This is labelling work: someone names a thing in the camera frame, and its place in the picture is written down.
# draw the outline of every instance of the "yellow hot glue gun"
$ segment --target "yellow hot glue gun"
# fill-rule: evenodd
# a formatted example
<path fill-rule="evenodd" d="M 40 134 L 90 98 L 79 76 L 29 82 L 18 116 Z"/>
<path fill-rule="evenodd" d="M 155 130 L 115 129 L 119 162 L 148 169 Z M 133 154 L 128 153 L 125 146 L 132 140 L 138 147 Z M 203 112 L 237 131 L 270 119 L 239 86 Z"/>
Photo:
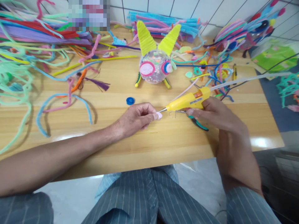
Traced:
<path fill-rule="evenodd" d="M 202 87 L 196 93 L 188 93 L 170 102 L 162 111 L 179 111 L 184 108 L 203 109 L 202 102 L 210 97 L 210 88 Z"/>

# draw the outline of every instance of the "striped pants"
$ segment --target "striped pants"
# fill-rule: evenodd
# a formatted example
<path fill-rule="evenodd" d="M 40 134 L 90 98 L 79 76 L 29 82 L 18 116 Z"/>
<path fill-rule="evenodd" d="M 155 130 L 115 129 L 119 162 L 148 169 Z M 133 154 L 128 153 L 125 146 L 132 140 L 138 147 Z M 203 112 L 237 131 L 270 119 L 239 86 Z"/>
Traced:
<path fill-rule="evenodd" d="M 219 223 L 174 181 L 172 170 L 156 167 L 118 173 L 100 192 L 83 224 Z M 237 187 L 226 196 L 227 223 L 280 223 L 254 191 Z M 53 223 L 53 216 L 51 201 L 44 193 L 0 198 L 0 223 L 48 224 Z"/>

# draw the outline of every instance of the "wooden table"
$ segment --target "wooden table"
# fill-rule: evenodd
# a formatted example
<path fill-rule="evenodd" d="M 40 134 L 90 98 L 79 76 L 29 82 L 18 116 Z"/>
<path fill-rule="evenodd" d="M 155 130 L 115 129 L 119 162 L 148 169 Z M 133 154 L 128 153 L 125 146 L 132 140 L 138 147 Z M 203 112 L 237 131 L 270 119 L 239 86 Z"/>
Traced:
<path fill-rule="evenodd" d="M 126 38 L 127 41 L 132 40 L 132 33 L 124 28 L 117 28 L 113 30 L 113 33 L 119 38 Z M 89 124 L 84 104 L 76 101 L 66 110 L 59 110 L 42 116 L 41 123 L 51 135 L 50 138 L 44 137 L 38 131 L 35 117 L 42 103 L 52 94 L 67 92 L 68 84 L 67 82 L 53 81 L 33 71 L 35 80 L 31 95 L 33 102 L 31 119 L 17 143 L 9 151 L 0 155 L 0 159 L 34 146 L 84 135 L 104 128 L 112 124 L 128 108 L 127 97 L 135 98 L 136 103 L 151 102 L 157 110 L 160 110 L 190 85 L 185 73 L 192 71 L 192 69 L 178 67 L 168 77 L 172 86 L 170 90 L 163 83 L 151 85 L 144 81 L 141 82 L 139 88 L 135 88 L 140 52 L 136 50 L 119 52 L 119 56 L 124 55 L 137 55 L 138 57 L 106 61 L 93 66 L 101 68 L 96 79 L 111 83 L 107 92 L 101 92 L 91 82 L 85 82 L 84 88 L 75 92 L 90 103 L 94 124 Z M 255 76 L 254 65 L 249 56 L 244 59 L 241 55 L 242 53 L 239 51 L 235 51 L 231 55 L 234 60 L 229 63 L 230 67 L 232 68 L 234 63 L 237 64 L 238 78 Z M 74 56 L 70 65 L 77 63 L 77 61 L 77 56 Z M 62 68 L 64 67 L 51 67 L 50 71 L 54 73 Z M 93 78 L 95 76 L 91 70 L 87 73 L 87 77 Z M 197 84 L 200 86 L 206 81 L 207 78 L 204 79 L 203 83 L 198 82 Z M 196 88 L 192 87 L 190 91 L 196 92 Z M 235 88 L 230 94 L 235 102 L 230 102 L 228 98 L 224 102 L 247 124 L 253 151 L 284 146 L 258 80 L 250 81 Z M 61 106 L 63 101 L 65 99 L 56 100 L 51 104 L 51 107 Z M 0 110 L 0 147 L 3 148 L 16 134 L 27 108 L 25 106 L 4 107 L 1 105 Z M 161 121 L 155 121 L 150 124 L 147 130 L 139 131 L 134 136 L 123 139 L 94 154 L 59 177 L 59 180 L 214 157 L 217 149 L 218 131 L 212 127 L 209 128 L 209 132 L 204 132 L 197 128 L 185 114 L 177 114 L 176 119 L 173 119 L 168 115 L 168 112 L 164 112 Z"/>

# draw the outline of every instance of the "fingernail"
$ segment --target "fingernail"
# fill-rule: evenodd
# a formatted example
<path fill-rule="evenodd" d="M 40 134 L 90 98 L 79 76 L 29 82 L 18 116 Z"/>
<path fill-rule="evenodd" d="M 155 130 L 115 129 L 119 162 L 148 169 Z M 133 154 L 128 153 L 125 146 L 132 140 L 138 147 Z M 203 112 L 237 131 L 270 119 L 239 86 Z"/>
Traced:
<path fill-rule="evenodd" d="M 191 116 L 191 115 L 193 114 L 193 112 L 194 112 L 193 109 L 189 109 L 189 110 L 187 110 L 187 114 L 188 114 L 189 116 Z"/>
<path fill-rule="evenodd" d="M 159 118 L 159 115 L 154 114 L 154 119 L 157 120 Z"/>

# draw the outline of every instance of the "purple tassel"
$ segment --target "purple tassel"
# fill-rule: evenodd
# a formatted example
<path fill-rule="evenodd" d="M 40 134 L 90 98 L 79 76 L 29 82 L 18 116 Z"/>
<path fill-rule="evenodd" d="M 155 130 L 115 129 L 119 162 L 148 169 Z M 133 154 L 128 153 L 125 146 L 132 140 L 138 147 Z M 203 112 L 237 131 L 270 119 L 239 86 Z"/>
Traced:
<path fill-rule="evenodd" d="M 103 90 L 107 91 L 109 89 L 109 83 L 101 82 L 95 79 L 85 78 L 86 80 L 92 81 L 94 84 L 96 84 L 99 88 L 102 88 Z"/>

